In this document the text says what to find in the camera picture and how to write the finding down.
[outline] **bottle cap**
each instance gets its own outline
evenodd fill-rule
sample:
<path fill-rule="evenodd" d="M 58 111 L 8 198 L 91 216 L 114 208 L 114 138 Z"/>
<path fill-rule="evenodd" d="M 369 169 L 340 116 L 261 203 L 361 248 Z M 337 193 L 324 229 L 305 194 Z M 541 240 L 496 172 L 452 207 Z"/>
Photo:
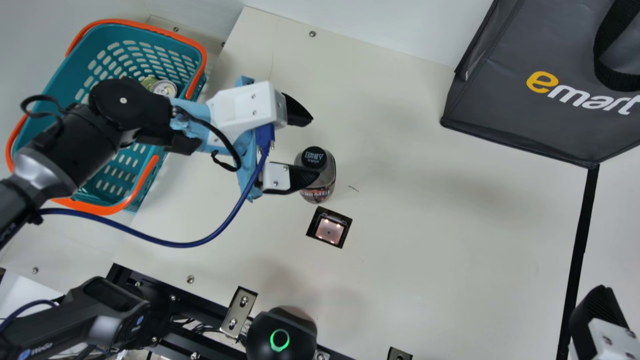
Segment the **bottle cap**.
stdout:
<path fill-rule="evenodd" d="M 326 166 L 326 152 L 317 146 L 307 147 L 302 152 L 302 165 L 308 168 L 321 169 Z"/>

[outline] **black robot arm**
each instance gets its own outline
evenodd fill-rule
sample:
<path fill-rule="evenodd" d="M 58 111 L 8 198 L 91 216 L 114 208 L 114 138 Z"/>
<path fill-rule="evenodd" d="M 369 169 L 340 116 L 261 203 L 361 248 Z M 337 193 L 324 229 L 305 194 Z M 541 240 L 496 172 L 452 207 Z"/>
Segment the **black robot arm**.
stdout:
<path fill-rule="evenodd" d="M 29 100 L 46 100 L 38 95 Z M 30 114 L 32 117 L 52 113 Z M 13 174 L 0 181 L 0 250 L 49 199 L 70 197 L 145 128 L 167 128 L 169 99 L 129 78 L 100 82 L 89 104 L 77 104 L 13 155 Z"/>
<path fill-rule="evenodd" d="M 149 301 L 96 277 L 59 306 L 9 323 L 0 333 L 0 359 L 48 359 L 79 343 L 127 348 L 140 342 L 149 314 Z"/>

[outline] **green light ring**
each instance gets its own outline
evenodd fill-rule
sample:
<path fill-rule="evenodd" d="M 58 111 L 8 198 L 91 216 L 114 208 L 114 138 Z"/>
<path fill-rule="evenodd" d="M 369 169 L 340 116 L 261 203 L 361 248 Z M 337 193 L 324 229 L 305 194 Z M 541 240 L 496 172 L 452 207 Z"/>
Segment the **green light ring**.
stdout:
<path fill-rule="evenodd" d="M 284 334 L 287 336 L 287 342 L 284 345 L 282 345 L 281 347 L 276 346 L 273 343 L 273 337 L 276 336 L 276 334 L 279 333 L 279 332 L 284 332 Z M 284 329 L 278 329 L 278 330 L 276 330 L 276 331 L 271 333 L 271 338 L 269 339 L 269 341 L 271 342 L 271 349 L 273 351 L 275 351 L 275 352 L 281 352 L 282 350 L 286 349 L 289 346 L 289 340 L 290 340 L 289 333 Z"/>

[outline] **teal plastic basket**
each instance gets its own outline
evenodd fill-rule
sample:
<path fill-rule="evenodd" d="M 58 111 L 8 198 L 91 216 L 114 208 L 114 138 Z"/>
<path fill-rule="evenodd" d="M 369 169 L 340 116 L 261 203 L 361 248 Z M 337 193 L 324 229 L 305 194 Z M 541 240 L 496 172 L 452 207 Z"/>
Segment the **teal plastic basket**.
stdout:
<path fill-rule="evenodd" d="M 89 91 L 99 81 L 124 76 L 141 81 L 153 76 L 173 81 L 179 98 L 195 101 L 207 79 L 206 59 L 202 45 L 181 35 L 129 20 L 100 20 L 87 25 L 76 36 L 67 58 L 43 94 L 57 98 L 66 107 L 72 102 L 87 103 Z M 40 102 L 32 111 L 56 112 L 56 108 Z M 53 118 L 22 119 L 7 146 L 11 169 L 11 155 L 53 121 Z M 135 212 L 165 157 L 162 147 L 134 143 L 120 150 L 71 199 L 56 202 L 96 215 L 110 215 L 123 209 Z"/>

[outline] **basket handle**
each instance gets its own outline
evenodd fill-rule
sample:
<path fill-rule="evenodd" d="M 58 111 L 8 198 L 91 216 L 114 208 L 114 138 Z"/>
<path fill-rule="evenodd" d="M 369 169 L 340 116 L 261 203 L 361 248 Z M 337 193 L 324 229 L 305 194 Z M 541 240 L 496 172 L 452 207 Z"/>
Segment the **basket handle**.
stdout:
<path fill-rule="evenodd" d="M 24 123 L 26 121 L 27 121 L 27 115 L 23 116 L 22 119 L 20 119 L 20 122 L 11 133 L 11 136 L 9 136 L 9 140 L 6 142 L 6 148 L 4 149 L 4 157 L 6 159 L 6 164 L 9 167 L 9 170 L 11 172 L 13 172 L 13 158 L 11 157 L 13 143 L 15 142 L 15 139 L 18 137 L 18 134 L 22 130 L 22 127 L 24 126 Z M 151 171 L 154 169 L 154 166 L 157 164 L 158 160 L 160 160 L 160 157 L 158 155 L 153 155 L 151 157 L 142 174 L 138 176 L 138 179 L 136 180 L 136 186 L 133 188 L 133 191 L 125 199 L 122 199 L 120 202 L 118 202 L 118 204 L 114 204 L 111 206 L 100 206 L 100 205 L 89 204 L 87 202 L 75 201 L 75 200 L 72 200 L 71 198 L 53 199 L 53 201 L 57 202 L 62 206 L 66 206 L 74 210 L 84 211 L 87 213 L 92 213 L 100 216 L 113 215 L 118 211 L 126 208 L 136 198 L 136 196 L 138 196 L 140 189 L 145 184 L 147 177 L 149 176 Z"/>
<path fill-rule="evenodd" d="M 184 37 L 184 36 L 182 36 L 180 34 L 172 33 L 171 31 L 167 31 L 165 29 L 157 28 L 155 26 L 151 26 L 151 25 L 147 25 L 147 24 L 143 24 L 141 22 L 136 22 L 136 21 L 131 21 L 131 20 L 103 19 L 103 20 L 94 21 L 91 24 L 85 26 L 76 35 L 74 40 L 71 42 L 71 45 L 69 45 L 69 48 L 67 49 L 67 53 L 65 54 L 65 57 L 69 56 L 71 51 L 73 51 L 73 49 L 76 47 L 77 43 L 80 42 L 80 40 L 82 39 L 84 34 L 86 34 L 87 31 L 91 30 L 94 26 L 101 25 L 101 24 L 120 24 L 120 25 L 130 26 L 132 28 L 149 30 L 149 31 L 153 31 L 154 33 L 159 33 L 159 34 L 164 35 L 166 37 L 170 37 L 170 38 L 172 38 L 174 40 L 178 40 L 179 42 L 184 42 L 187 45 L 195 47 L 200 52 L 200 56 L 202 56 L 202 61 L 200 62 L 200 66 L 198 67 L 198 70 L 196 70 L 196 72 L 195 72 L 195 74 L 193 76 L 194 81 L 191 82 L 191 84 L 187 88 L 187 93 L 185 94 L 187 100 L 194 100 L 194 99 L 192 99 L 193 93 L 195 92 L 196 87 L 198 86 L 198 83 L 200 82 L 200 78 L 204 74 L 204 66 L 207 63 L 207 51 L 204 49 L 204 46 L 202 46 L 199 42 L 194 41 L 194 40 L 192 40 L 192 39 L 190 39 L 188 37 Z"/>

